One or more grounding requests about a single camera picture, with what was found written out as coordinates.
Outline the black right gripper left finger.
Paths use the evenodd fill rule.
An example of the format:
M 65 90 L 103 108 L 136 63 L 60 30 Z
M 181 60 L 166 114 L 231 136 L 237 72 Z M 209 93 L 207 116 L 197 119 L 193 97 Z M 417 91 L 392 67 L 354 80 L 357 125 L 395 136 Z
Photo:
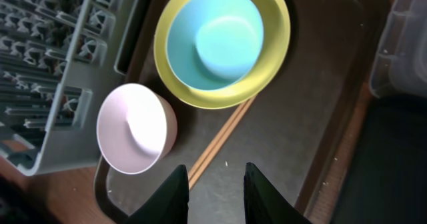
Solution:
M 178 165 L 126 224 L 187 224 L 189 181 L 185 165 Z

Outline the light blue bowl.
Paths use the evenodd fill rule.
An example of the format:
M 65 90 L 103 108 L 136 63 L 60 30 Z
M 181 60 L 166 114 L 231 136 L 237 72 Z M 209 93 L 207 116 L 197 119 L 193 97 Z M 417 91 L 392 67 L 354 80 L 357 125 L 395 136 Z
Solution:
M 251 0 L 190 0 L 167 36 L 167 60 L 188 87 L 213 91 L 245 77 L 264 42 L 262 16 Z

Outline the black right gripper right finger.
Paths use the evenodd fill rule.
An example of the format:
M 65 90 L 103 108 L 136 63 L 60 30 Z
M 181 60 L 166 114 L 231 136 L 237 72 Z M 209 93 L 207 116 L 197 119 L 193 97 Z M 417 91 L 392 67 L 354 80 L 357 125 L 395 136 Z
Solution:
M 310 224 L 253 163 L 246 163 L 244 175 L 246 224 Z

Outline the pink bowl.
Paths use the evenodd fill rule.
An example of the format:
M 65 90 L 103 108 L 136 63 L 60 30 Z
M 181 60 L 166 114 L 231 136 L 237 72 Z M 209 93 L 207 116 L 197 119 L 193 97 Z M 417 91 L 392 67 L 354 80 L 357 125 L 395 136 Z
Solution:
M 128 83 L 105 98 L 96 133 L 103 158 L 116 171 L 137 175 L 170 152 L 177 118 L 163 97 L 144 85 Z

